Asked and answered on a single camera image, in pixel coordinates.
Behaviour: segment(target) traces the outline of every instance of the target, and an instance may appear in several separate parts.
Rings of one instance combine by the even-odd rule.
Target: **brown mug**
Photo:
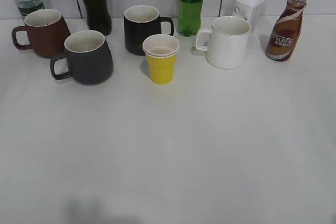
[[[17,42],[16,33],[27,31],[29,45]],[[42,57],[51,58],[65,51],[64,41],[70,31],[62,14],[53,9],[37,10],[25,18],[25,26],[15,27],[12,31],[14,46],[20,50],[33,49]]]

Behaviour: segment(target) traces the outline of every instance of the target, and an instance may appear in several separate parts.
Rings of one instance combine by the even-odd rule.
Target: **cup rim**
[[[98,47],[96,47],[96,48],[94,48],[94,49],[91,49],[91,50],[88,50],[88,51],[83,51],[83,52],[82,52],[82,51],[81,51],[81,52],[73,51],[73,50],[69,49],[69,48],[66,46],[67,41],[68,41],[72,36],[77,35],[77,34],[80,34],[80,33],[87,33],[87,32],[89,32],[89,33],[99,34],[99,35],[103,38],[103,42],[102,42]],[[78,32],[76,32],[76,33],[71,34],[71,35],[64,41],[64,47],[65,47],[68,51],[70,51],[70,52],[74,52],[74,53],[76,53],[76,54],[85,54],[85,53],[87,53],[87,52],[92,52],[92,51],[97,50],[98,48],[100,48],[100,47],[105,43],[105,41],[106,41],[106,38],[105,38],[104,34],[102,34],[101,32],[99,32],[99,31],[95,31],[95,30],[83,30],[83,31],[78,31]]]
[[[166,37],[166,38],[173,38],[176,42],[177,42],[177,48],[170,52],[169,54],[153,54],[153,53],[149,53],[145,47],[144,47],[144,44],[147,40],[151,39],[152,37]],[[169,58],[169,57],[172,57],[173,55],[177,54],[178,51],[180,50],[180,42],[178,39],[176,39],[174,36],[171,36],[171,35],[168,35],[168,34],[154,34],[152,36],[149,36],[148,38],[146,38],[142,44],[142,49],[143,51],[145,52],[145,54],[147,56],[150,56],[150,57],[153,57],[153,58],[157,58],[157,59],[166,59],[166,58]]]
[[[33,16],[33,15],[36,14],[36,13],[45,12],[45,11],[53,11],[53,12],[57,12],[57,14],[59,14],[59,18],[58,18],[56,21],[54,21],[54,22],[52,22],[52,23],[50,23],[50,24],[48,24],[48,25],[42,25],[42,26],[33,26],[33,25],[30,25],[30,24],[28,24],[28,23],[26,22],[26,19],[27,19],[29,16]],[[27,26],[31,26],[31,27],[46,27],[46,26],[50,26],[50,25],[53,25],[53,24],[59,22],[59,20],[60,20],[61,18],[62,18],[62,13],[59,12],[59,11],[57,11],[57,10],[55,10],[55,9],[41,9],[41,10],[36,10],[36,11],[34,11],[34,12],[32,12],[32,13],[29,13],[29,14],[25,17],[24,23],[25,23],[25,25],[27,25]]]
[[[151,19],[151,20],[146,20],[146,21],[141,21],[141,22],[132,20],[132,19],[130,19],[129,17],[126,16],[126,12],[127,12],[127,11],[129,11],[129,10],[131,10],[131,9],[134,9],[134,8],[138,8],[138,7],[149,7],[149,8],[151,8],[151,9],[154,9],[154,10],[156,10],[157,15],[156,15],[155,18],[153,18],[153,19]],[[160,12],[159,12],[159,10],[158,10],[157,8],[155,8],[154,6],[151,6],[151,5],[134,5],[134,6],[131,6],[131,7],[127,8],[127,9],[125,10],[125,12],[124,12],[124,17],[125,17],[127,20],[129,20],[130,22],[138,23],[138,24],[152,22],[152,21],[156,20],[159,16],[160,16]]]
[[[233,18],[233,19],[239,20],[239,21],[241,21],[241,22],[244,22],[245,24],[247,24],[247,25],[249,26],[249,30],[248,30],[247,32],[243,33],[243,34],[228,34],[228,33],[224,33],[224,32],[222,32],[222,31],[218,30],[218,29],[215,27],[215,23],[216,23],[216,21],[218,21],[218,20],[220,20],[220,19],[230,19],[230,18]],[[224,35],[227,35],[227,36],[234,36],[234,37],[246,35],[246,34],[250,33],[251,30],[252,30],[252,26],[251,26],[251,24],[250,24],[248,21],[246,21],[246,20],[244,20],[244,19],[242,19],[242,18],[236,17],[236,16],[222,16],[222,17],[218,17],[218,18],[216,18],[216,19],[214,20],[214,22],[213,22],[213,24],[212,24],[212,27],[213,27],[217,32],[219,32],[220,34],[224,34]]]

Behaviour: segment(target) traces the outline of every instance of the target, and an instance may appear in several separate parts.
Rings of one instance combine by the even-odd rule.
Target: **yellow cup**
[[[179,41],[167,34],[152,35],[143,42],[143,51],[146,54],[153,82],[167,84],[173,80],[174,66],[179,49]]]

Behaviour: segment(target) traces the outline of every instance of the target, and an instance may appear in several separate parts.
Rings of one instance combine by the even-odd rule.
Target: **mug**
[[[174,23],[171,18],[161,18],[159,10],[153,6],[137,5],[124,13],[125,46],[128,52],[144,56],[143,41],[151,35],[161,34],[161,22],[169,22],[170,35],[174,35]]]
[[[216,68],[235,69],[242,66],[246,59],[251,25],[248,21],[223,16],[215,19],[212,29],[201,28],[196,36],[196,49],[207,51],[208,62]],[[210,34],[208,46],[199,46],[198,39],[202,33]]]
[[[143,42],[143,50],[149,66],[151,80],[156,84],[167,84],[173,80],[174,65],[180,43],[168,34],[156,34]]]
[[[20,50],[33,49],[41,57],[51,58],[64,52],[64,41],[70,36],[70,31],[62,14],[53,9],[37,10],[29,14],[25,26],[15,27],[12,31],[14,46]],[[17,42],[16,33],[27,31],[29,45]]]
[[[73,77],[77,82],[87,85],[101,83],[110,78],[113,60],[105,36],[93,30],[79,31],[64,42],[65,53],[55,55],[50,60],[51,75],[56,80]],[[67,59],[69,71],[55,74],[55,63]]]

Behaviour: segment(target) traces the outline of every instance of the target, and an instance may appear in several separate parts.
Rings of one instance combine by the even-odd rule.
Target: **green soda bottle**
[[[203,0],[180,0],[178,32],[185,37],[196,35],[201,27]]]

